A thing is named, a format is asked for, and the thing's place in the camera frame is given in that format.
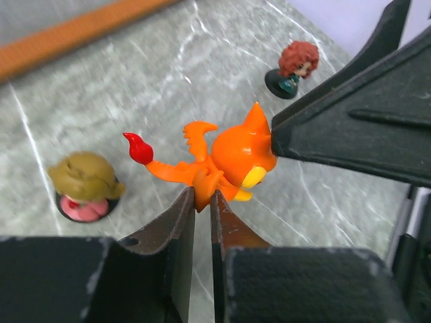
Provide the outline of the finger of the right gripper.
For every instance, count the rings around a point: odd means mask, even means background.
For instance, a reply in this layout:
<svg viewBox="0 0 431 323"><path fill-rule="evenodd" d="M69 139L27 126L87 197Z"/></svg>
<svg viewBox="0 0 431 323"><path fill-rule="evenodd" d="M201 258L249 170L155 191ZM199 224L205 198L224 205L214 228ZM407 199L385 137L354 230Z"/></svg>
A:
<svg viewBox="0 0 431 323"><path fill-rule="evenodd" d="M273 119L280 157L430 185L430 31L320 100Z"/></svg>
<svg viewBox="0 0 431 323"><path fill-rule="evenodd" d="M375 63L397 50L411 0L393 0L383 10L370 38L352 63Z"/></svg>

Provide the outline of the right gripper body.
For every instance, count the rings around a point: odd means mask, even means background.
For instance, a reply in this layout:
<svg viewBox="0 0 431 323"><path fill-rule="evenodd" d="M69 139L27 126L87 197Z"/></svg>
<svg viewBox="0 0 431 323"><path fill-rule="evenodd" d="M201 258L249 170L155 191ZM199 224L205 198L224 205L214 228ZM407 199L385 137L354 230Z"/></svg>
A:
<svg viewBox="0 0 431 323"><path fill-rule="evenodd" d="M386 256L413 322L430 321L430 189L410 186Z"/></svg>

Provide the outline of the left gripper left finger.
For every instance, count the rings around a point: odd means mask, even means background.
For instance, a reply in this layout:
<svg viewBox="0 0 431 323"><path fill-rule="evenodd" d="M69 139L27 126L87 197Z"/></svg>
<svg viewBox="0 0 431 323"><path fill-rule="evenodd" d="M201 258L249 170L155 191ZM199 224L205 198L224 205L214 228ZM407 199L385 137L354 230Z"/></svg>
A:
<svg viewBox="0 0 431 323"><path fill-rule="evenodd" d="M186 322L194 192L133 234L1 238L2 322Z"/></svg>

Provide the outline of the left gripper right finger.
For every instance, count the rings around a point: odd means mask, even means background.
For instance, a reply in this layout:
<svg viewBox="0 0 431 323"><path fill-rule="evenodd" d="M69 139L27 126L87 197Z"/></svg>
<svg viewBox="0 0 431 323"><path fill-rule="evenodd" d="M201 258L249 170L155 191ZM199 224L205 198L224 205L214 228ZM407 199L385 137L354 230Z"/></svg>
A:
<svg viewBox="0 0 431 323"><path fill-rule="evenodd" d="M276 247L210 202L216 322L409 322L384 262L357 248Z"/></svg>

